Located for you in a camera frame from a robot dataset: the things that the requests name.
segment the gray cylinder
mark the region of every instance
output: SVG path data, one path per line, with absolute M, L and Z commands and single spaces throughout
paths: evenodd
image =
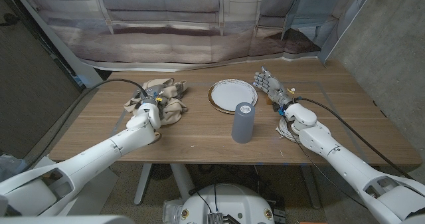
M 243 102 L 236 106 L 232 128 L 232 138 L 239 144 L 245 144 L 252 138 L 254 128 L 255 108 L 252 104 Z

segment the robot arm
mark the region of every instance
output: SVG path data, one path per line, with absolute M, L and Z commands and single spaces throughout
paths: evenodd
M 402 223 L 425 210 L 425 185 L 403 177 L 377 171 L 332 138 L 316 115 L 288 97 L 278 80 L 262 67 L 255 86 L 280 105 L 281 114 L 299 136 L 301 144 L 325 158 L 359 194 L 379 223 Z
M 152 143 L 155 129 L 160 126 L 158 107 L 142 104 L 119 134 L 69 160 L 32 169 L 1 182 L 0 195 L 9 201 L 8 214 L 56 215 L 93 177 L 123 155 Z

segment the wire bundle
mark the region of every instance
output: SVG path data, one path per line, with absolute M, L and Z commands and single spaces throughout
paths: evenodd
M 298 135 L 291 133 L 291 131 L 288 129 L 288 123 L 286 122 L 286 119 L 285 119 L 284 117 L 282 117 L 282 118 L 280 119 L 279 126 L 278 126 L 278 127 L 276 127 L 276 131 L 278 131 L 278 132 L 279 132 L 279 134 L 280 134 L 282 137 L 285 137 L 285 138 L 287 138 L 287 139 L 289 139 L 289 140 L 293 141 L 294 143 L 299 143 L 299 142 L 301 142 L 301 141 L 299 140 Z

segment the backdrop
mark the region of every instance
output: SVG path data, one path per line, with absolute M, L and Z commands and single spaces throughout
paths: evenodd
M 347 8 L 357 2 L 27 1 L 78 58 L 110 70 L 179 70 L 316 56 L 335 33 Z

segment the crumpled cloth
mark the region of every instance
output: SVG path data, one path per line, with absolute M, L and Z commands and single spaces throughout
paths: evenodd
M 174 83 L 173 78 L 154 79 L 145 82 L 142 87 L 147 90 L 152 86 L 163 85 L 163 93 L 160 98 L 163 101 L 157 103 L 159 109 L 159 118 L 161 119 L 161 125 L 174 124 L 181 119 L 181 115 L 187 112 L 187 106 L 181 101 L 183 93 L 187 89 L 186 81 L 180 81 Z M 141 105 L 140 94 L 132 98 L 126 104 L 124 108 L 127 112 L 134 112 Z

